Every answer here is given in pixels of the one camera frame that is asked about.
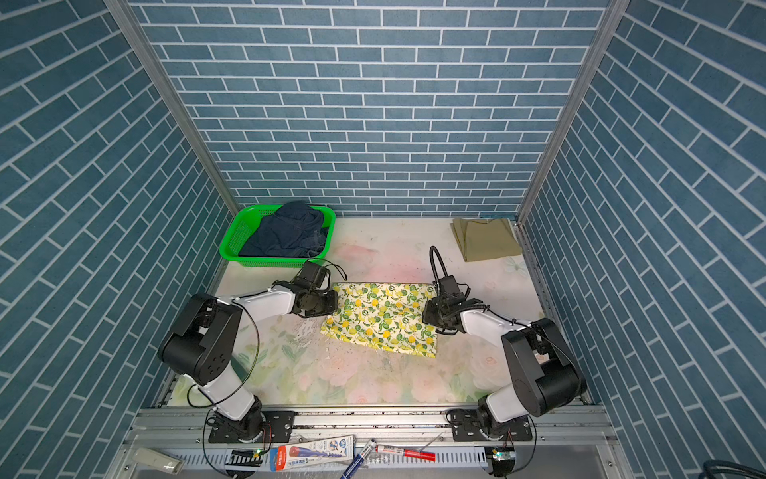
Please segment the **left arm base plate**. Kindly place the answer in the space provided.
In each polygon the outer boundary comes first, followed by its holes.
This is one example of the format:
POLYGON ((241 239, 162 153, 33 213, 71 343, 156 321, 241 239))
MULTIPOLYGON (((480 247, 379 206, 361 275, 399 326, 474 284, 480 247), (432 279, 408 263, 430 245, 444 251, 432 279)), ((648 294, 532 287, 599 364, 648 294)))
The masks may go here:
POLYGON ((213 444, 287 443, 296 413, 291 410, 250 412, 239 421, 214 412, 205 422, 207 441, 213 444))

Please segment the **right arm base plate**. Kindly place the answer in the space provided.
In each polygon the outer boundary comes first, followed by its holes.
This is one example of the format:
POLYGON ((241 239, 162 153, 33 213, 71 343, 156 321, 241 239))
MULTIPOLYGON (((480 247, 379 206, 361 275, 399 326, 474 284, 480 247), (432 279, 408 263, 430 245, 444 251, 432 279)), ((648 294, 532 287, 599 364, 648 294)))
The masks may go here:
POLYGON ((490 415, 488 409, 453 408, 446 412, 445 418, 455 442, 516 442, 530 441, 534 437, 526 416, 498 422, 490 415))

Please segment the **dark navy skirt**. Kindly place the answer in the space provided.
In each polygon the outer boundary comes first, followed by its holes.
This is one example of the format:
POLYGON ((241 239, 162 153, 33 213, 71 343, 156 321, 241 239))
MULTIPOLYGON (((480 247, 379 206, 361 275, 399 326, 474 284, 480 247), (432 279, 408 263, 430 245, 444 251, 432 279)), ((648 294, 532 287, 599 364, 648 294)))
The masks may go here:
POLYGON ((324 250, 327 234, 322 211, 291 202, 261 219, 239 256, 310 259, 324 250))

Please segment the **olive green skirt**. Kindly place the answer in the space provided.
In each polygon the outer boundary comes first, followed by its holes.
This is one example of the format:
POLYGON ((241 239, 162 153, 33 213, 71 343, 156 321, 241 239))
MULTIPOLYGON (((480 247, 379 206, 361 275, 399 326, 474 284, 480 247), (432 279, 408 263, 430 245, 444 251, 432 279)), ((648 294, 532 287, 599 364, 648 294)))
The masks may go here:
POLYGON ((452 231, 466 263, 518 257, 523 251, 506 219, 452 221, 452 231))

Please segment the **yellow floral skirt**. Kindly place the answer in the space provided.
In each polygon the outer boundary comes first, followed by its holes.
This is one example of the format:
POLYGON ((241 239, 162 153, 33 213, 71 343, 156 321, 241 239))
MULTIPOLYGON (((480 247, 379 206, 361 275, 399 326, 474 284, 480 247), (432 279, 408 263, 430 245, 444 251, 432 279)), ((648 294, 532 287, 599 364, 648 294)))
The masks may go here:
POLYGON ((434 358, 435 327, 423 323, 435 287, 424 283, 337 283, 337 309, 321 332, 333 339, 388 352, 434 358))

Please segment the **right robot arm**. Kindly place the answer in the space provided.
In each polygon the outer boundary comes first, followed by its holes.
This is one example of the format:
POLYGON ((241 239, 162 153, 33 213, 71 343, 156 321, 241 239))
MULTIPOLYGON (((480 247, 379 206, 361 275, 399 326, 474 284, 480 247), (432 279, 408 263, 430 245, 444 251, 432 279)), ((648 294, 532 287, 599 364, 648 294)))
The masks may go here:
POLYGON ((480 299, 471 299, 470 289, 462 289, 452 275, 435 279, 435 287, 424 323, 441 335, 479 337, 506 357, 510 383, 478 401, 485 428, 523 416, 540 417, 586 392, 586 379, 554 321, 506 319, 480 299))

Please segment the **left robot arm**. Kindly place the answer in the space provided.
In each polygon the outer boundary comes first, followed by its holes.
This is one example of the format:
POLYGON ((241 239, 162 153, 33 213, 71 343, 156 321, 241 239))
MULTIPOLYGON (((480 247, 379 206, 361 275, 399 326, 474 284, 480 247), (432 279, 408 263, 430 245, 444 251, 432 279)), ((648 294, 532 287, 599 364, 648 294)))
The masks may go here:
POLYGON ((159 347, 158 357, 171 370, 191 377, 219 416, 252 425, 259 422, 257 397, 231 365, 241 322, 256 327, 280 315, 323 319, 337 309, 331 271, 307 261, 290 281, 240 297, 193 295, 159 347))

